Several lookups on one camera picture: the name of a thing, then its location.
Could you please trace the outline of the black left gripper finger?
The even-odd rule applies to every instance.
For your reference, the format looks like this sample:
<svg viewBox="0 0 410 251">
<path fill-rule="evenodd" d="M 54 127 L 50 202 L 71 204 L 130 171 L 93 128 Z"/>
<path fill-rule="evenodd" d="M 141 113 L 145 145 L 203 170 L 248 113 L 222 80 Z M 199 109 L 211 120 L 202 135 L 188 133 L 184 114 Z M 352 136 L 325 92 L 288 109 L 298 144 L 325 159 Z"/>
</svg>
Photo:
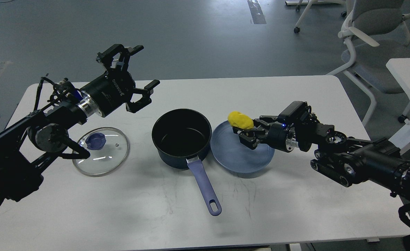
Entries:
<svg viewBox="0 0 410 251">
<path fill-rule="evenodd" d="M 104 52 L 98 52 L 96 61 L 105 69 L 101 76 L 130 76 L 128 72 L 130 58 L 144 49 L 143 45 L 124 47 L 114 44 Z"/>
<path fill-rule="evenodd" d="M 149 84 L 147 84 L 142 89 L 137 88 L 137 87 L 133 87 L 131 93 L 141 95 L 141 98 L 139 100 L 137 100 L 136 102 L 132 102 L 131 100 L 126 102 L 125 103 L 126 104 L 126 111 L 128 111 L 130 113 L 137 113 L 138 111 L 140 111 L 141 109 L 143 109 L 147 105 L 151 104 L 152 99 L 151 99 L 150 96 L 153 94 L 154 88 L 157 87 L 159 84 L 160 84 L 160 81 L 155 79 L 155 80 L 151 81 Z"/>
</svg>

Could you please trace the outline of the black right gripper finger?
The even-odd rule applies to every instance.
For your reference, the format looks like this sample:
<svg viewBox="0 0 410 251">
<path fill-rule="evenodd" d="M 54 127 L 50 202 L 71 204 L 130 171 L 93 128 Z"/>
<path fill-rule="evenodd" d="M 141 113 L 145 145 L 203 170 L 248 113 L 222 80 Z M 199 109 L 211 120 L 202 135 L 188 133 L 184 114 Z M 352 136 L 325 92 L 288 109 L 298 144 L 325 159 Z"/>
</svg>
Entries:
<svg viewBox="0 0 410 251">
<path fill-rule="evenodd" d="M 281 131 L 282 124 L 278 121 L 278 116 L 262 115 L 254 119 L 255 131 Z"/>
<path fill-rule="evenodd" d="M 251 129 L 233 127 L 232 131 L 238 135 L 240 143 L 251 150 L 256 149 L 260 144 L 265 144 L 270 147 L 267 140 L 267 135 L 270 131 L 269 127 L 254 127 Z"/>
</svg>

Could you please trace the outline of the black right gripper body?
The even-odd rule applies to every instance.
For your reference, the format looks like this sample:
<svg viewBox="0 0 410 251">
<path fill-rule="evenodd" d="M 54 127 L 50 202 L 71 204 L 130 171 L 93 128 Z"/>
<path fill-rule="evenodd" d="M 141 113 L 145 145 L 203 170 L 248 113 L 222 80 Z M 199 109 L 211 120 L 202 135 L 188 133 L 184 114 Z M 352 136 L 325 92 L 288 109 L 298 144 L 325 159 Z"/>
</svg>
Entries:
<svg viewBox="0 0 410 251">
<path fill-rule="evenodd" d="M 287 137 L 289 131 L 285 129 L 283 124 L 279 122 L 268 123 L 269 127 L 266 129 L 265 137 L 262 140 L 263 144 L 267 144 L 273 149 L 283 152 L 291 152 L 294 147 L 287 145 Z"/>
</svg>

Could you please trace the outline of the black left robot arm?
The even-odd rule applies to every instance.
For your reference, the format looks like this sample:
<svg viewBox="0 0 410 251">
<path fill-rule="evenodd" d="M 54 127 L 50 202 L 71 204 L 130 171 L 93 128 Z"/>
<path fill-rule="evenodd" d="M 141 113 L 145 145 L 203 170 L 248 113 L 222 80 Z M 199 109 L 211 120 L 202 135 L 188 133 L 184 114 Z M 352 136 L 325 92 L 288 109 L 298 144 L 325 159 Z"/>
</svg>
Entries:
<svg viewBox="0 0 410 251">
<path fill-rule="evenodd" d="M 104 73 L 81 88 L 68 79 L 59 83 L 41 77 L 33 111 L 0 133 L 0 206 L 18 202 L 37 191 L 43 172 L 58 158 L 87 159 L 88 150 L 70 138 L 68 131 L 97 114 L 106 117 L 122 105 L 136 113 L 151 103 L 151 81 L 138 88 L 128 71 L 132 56 L 143 45 L 114 44 L 99 52 L 96 61 Z"/>
</svg>

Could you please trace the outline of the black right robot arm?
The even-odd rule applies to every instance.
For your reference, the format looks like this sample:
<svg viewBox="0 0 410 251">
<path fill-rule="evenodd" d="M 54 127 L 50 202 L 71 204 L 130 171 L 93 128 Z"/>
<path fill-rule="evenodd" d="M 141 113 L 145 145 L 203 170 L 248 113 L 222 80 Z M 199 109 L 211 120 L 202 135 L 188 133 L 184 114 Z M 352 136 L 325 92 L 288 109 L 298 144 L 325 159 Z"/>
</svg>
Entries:
<svg viewBox="0 0 410 251">
<path fill-rule="evenodd" d="M 410 161 L 402 159 L 400 148 L 389 140 L 347 137 L 334 125 L 322 124 L 305 101 L 293 101 L 275 116 L 251 119 L 233 111 L 227 119 L 240 143 L 252 150 L 266 144 L 283 152 L 307 152 L 316 145 L 313 170 L 344 187 L 372 181 L 389 189 L 391 197 L 408 200 L 399 208 L 399 218 L 410 227 Z M 405 241 L 410 244 L 410 235 Z"/>
</svg>

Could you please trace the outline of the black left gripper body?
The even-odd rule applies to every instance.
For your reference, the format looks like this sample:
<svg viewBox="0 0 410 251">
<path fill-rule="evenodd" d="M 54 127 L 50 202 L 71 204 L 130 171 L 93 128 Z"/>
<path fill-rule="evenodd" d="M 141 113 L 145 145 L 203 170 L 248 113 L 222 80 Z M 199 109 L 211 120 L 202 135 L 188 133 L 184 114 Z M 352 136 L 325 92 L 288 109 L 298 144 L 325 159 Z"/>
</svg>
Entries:
<svg viewBox="0 0 410 251">
<path fill-rule="evenodd" d="M 98 113 L 106 117 L 133 96 L 136 83 L 128 72 L 108 71 L 81 88 L 96 103 Z"/>
</svg>

